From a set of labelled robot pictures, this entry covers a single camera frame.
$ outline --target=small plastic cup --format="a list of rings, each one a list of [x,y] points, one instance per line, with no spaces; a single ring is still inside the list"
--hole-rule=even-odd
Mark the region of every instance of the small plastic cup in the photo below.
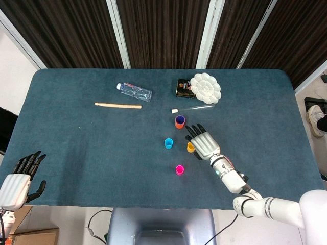
[[[194,148],[194,146],[192,145],[191,142],[188,143],[187,150],[188,150],[189,153],[193,153],[195,151],[195,148]]]
[[[184,167],[182,165],[178,165],[176,168],[175,168],[175,171],[176,171],[176,174],[177,175],[182,175],[183,172],[184,172]]]
[[[173,143],[174,143],[173,139],[171,139],[171,138],[165,139],[166,149],[168,149],[168,150],[171,149],[173,147]]]
[[[184,127],[185,124],[185,117],[183,116],[177,116],[175,117],[175,127],[178,129],[182,129]]]

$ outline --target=gray chair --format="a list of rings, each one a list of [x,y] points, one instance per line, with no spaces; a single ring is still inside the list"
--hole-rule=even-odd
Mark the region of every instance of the gray chair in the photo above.
[[[215,235],[208,209],[114,208],[108,245],[204,245]],[[208,245],[216,245],[213,239]]]

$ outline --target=plastic water bottle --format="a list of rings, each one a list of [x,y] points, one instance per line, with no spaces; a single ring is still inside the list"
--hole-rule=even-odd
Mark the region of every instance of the plastic water bottle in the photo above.
[[[152,97],[152,91],[144,88],[137,87],[130,83],[118,83],[117,89],[125,95],[132,96],[142,101],[149,102]]]

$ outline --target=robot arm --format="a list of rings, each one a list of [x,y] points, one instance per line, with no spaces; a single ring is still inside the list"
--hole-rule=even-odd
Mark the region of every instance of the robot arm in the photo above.
[[[227,157],[220,154],[220,147],[211,135],[200,124],[186,126],[192,136],[186,136],[204,160],[210,161],[210,166],[227,187],[241,196],[233,201],[236,213],[243,217],[261,216],[304,228],[300,205],[297,202],[278,198],[262,198],[261,195],[247,184],[248,178],[237,171]]]
[[[23,204],[38,198],[45,189],[45,180],[39,189],[28,195],[31,181],[45,155],[40,151],[19,160],[12,174],[7,175],[0,189],[0,216],[4,222],[4,234],[0,229],[0,238],[7,239],[12,225],[15,222],[14,212]]]

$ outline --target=pink cup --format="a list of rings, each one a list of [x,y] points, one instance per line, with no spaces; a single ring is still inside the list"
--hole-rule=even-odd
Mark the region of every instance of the pink cup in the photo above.
[[[175,168],[175,171],[176,171],[176,174],[177,175],[182,175],[183,172],[184,172],[184,167],[182,165],[178,165],[176,168]]]

